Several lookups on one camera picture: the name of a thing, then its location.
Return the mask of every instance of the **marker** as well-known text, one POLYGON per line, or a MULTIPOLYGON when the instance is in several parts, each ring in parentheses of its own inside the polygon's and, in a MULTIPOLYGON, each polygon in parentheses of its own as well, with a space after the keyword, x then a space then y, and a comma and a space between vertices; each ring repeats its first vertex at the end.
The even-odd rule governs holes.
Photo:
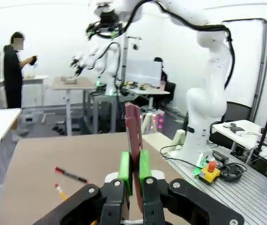
POLYGON ((58 167, 55 168, 55 172, 61 173, 63 175, 66 175, 67 177, 70 177, 74 180, 78 180, 78 181, 83 182, 83 183, 87 183, 87 184, 89 183, 89 181, 87 179, 84 179, 84 178, 79 177, 75 174, 69 173, 66 170, 63 170, 63 169, 58 168, 58 167))
POLYGON ((63 190, 60 188, 60 186, 58 184, 55 184, 55 187, 58 190, 60 196, 62 196, 63 201, 66 201, 67 197, 66 197, 65 193, 63 192, 63 190))

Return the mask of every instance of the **red marker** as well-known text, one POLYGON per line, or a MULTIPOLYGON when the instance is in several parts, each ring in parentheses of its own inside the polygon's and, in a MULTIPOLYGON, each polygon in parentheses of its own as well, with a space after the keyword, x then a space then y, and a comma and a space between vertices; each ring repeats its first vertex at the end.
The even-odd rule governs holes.
POLYGON ((87 184, 89 183, 89 181, 87 179, 84 179, 82 177, 79 177, 77 175, 69 173, 66 170, 63 170, 63 169, 58 168, 58 167, 55 168, 55 172, 61 173, 61 174, 65 175, 65 176, 67 176, 67 177, 70 177, 70 178, 72 178, 74 180, 78 180, 78 181, 83 182, 83 183, 87 183, 87 184))

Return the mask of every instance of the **yellow pencil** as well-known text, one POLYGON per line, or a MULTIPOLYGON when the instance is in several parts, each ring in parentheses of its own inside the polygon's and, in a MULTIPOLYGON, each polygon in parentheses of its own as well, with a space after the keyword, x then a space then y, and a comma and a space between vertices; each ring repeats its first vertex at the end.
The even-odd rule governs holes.
POLYGON ((60 186, 58 184, 55 184, 55 187, 58 190, 60 196, 62 196, 63 201, 65 201, 67 199, 67 197, 66 197, 65 193, 63 192, 63 190, 60 188, 60 186))

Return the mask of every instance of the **shoe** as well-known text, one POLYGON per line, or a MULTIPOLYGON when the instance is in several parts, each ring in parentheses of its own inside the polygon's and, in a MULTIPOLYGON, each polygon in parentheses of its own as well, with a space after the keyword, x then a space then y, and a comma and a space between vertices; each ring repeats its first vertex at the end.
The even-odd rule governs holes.
POLYGON ((12 134, 12 141, 15 142, 15 143, 18 143, 20 140, 22 140, 23 137, 20 137, 17 133, 13 133, 12 134))
POLYGON ((18 133, 18 135, 23 136, 23 135, 28 134, 29 131, 27 129, 17 129, 17 133, 18 133))

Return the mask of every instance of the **black hair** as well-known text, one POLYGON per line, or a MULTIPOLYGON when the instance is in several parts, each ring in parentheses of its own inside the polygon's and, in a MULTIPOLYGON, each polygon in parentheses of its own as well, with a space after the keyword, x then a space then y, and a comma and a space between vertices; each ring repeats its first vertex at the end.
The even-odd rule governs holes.
POLYGON ((14 43, 14 38, 24 38, 24 35, 20 32, 15 32, 12 36, 11 36, 11 44, 14 43))
POLYGON ((155 57, 154 62, 163 62, 162 58, 160 57, 155 57))

